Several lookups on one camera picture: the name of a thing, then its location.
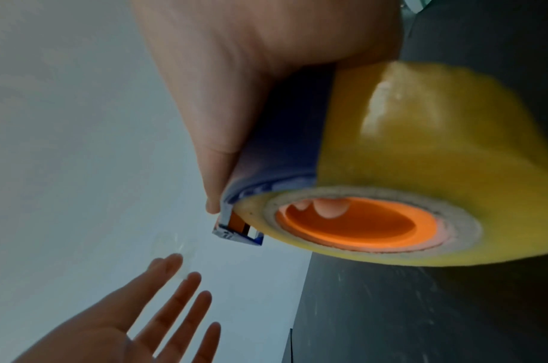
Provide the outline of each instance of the gray surface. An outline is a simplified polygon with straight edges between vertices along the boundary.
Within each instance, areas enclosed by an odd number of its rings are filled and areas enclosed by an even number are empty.
[[[433,1],[402,59],[495,76],[548,136],[548,1]],[[418,269],[314,255],[293,348],[296,363],[548,362],[548,256]]]

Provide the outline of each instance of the packing tape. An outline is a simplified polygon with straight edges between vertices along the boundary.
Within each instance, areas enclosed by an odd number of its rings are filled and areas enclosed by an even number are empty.
[[[327,199],[345,214],[294,204]],[[511,91],[464,68],[307,68],[271,93],[221,208],[220,237],[261,245],[265,233],[357,261],[548,254],[548,141]]]

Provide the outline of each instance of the adhesive tape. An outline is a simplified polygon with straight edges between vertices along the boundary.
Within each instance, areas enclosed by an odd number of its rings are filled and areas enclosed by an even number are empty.
[[[293,203],[339,199],[323,218]],[[548,142],[492,78],[435,64],[324,66],[272,93],[215,233],[248,226],[350,260],[466,266],[548,254]]]

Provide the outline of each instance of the pinky finger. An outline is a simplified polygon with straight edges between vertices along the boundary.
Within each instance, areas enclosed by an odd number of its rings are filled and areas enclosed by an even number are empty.
[[[220,326],[220,323],[214,322],[210,324],[192,363],[211,363],[214,360],[214,355],[218,349],[218,342],[220,341],[221,331],[222,327]]]

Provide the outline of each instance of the piece of transparent tape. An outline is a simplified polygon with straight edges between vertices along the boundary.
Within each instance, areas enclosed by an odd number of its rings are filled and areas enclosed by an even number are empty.
[[[184,238],[175,232],[160,232],[154,237],[152,242],[151,256],[152,261],[155,258],[166,258],[171,254],[181,254],[183,256],[182,267],[170,281],[184,280],[192,272],[192,260],[196,254],[198,242],[193,238]]]

